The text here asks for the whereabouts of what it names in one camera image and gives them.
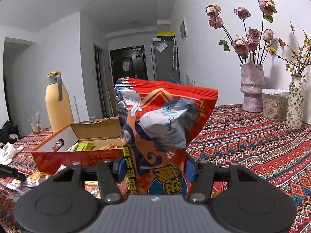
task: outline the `beige thermos bottle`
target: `beige thermos bottle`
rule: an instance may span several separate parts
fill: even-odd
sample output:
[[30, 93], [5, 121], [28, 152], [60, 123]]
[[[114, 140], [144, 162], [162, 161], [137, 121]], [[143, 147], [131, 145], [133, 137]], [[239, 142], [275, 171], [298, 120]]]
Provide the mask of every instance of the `beige thermos bottle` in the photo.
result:
[[48, 74], [45, 103], [52, 132], [55, 133], [66, 125], [73, 123], [69, 95], [62, 82], [60, 71]]

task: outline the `refrigerator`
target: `refrigerator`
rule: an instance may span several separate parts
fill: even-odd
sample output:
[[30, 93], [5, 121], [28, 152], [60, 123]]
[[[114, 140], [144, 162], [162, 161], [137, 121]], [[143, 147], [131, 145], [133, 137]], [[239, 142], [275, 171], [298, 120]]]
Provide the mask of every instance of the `refrigerator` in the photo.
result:
[[177, 83], [180, 83], [178, 57], [175, 57], [174, 70], [172, 69], [173, 41], [165, 41], [165, 43], [167, 44], [167, 47], [164, 49], [163, 52], [160, 52], [157, 50], [157, 46], [161, 44], [161, 41], [151, 42], [151, 55], [155, 81], [163, 80], [172, 82], [174, 80]]

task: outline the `red snack bag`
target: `red snack bag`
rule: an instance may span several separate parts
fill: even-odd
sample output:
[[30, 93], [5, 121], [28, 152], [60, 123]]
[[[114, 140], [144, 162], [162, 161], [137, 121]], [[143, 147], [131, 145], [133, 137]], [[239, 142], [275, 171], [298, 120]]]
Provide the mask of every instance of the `red snack bag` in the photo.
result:
[[214, 89], [119, 79], [115, 86], [130, 194], [187, 194], [186, 146], [209, 118]]

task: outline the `cardboard box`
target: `cardboard box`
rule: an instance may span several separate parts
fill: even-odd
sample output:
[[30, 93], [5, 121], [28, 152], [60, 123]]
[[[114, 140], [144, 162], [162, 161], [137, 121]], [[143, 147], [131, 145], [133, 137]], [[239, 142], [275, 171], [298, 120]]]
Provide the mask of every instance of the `cardboard box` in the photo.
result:
[[[122, 154], [122, 148], [100, 149], [116, 144], [122, 146], [122, 132], [118, 118], [108, 118], [93, 123], [70, 124], [36, 146], [31, 154], [40, 172], [54, 174], [61, 164], [69, 166], [80, 162], [83, 166], [95, 166], [105, 159], [116, 160]], [[53, 150], [53, 145], [61, 141], [61, 146]], [[66, 152], [75, 143], [91, 142], [96, 146], [91, 151]]]

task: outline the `floral porcelain vase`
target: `floral porcelain vase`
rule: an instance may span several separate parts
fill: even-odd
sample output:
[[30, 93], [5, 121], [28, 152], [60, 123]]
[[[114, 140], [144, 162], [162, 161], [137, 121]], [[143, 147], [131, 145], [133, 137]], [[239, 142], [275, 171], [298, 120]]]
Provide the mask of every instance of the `floral porcelain vase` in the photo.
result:
[[259, 64], [241, 64], [241, 92], [244, 93], [243, 110], [262, 111], [263, 67]]
[[301, 82], [301, 77], [292, 76], [293, 80], [290, 83], [286, 126], [298, 130], [301, 128], [302, 115], [304, 109], [304, 87]]

